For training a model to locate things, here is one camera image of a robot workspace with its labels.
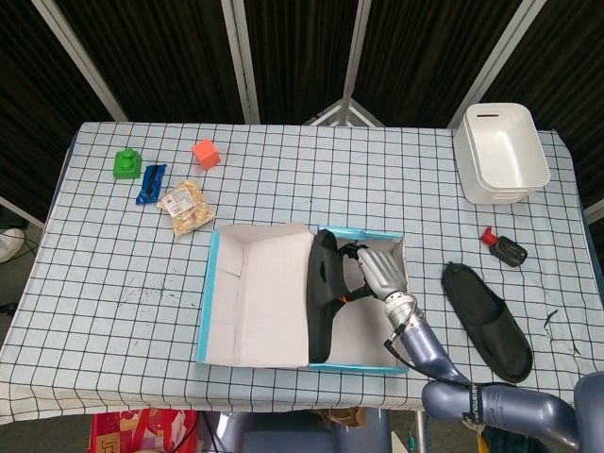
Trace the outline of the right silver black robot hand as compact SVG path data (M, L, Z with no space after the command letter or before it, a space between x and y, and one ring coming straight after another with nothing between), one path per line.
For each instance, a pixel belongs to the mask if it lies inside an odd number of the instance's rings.
M365 244L347 243L338 249L338 254L358 264L364 281L360 288L340 296L338 300L342 303L369 296L385 302L392 294L408 291L403 241L388 251Z

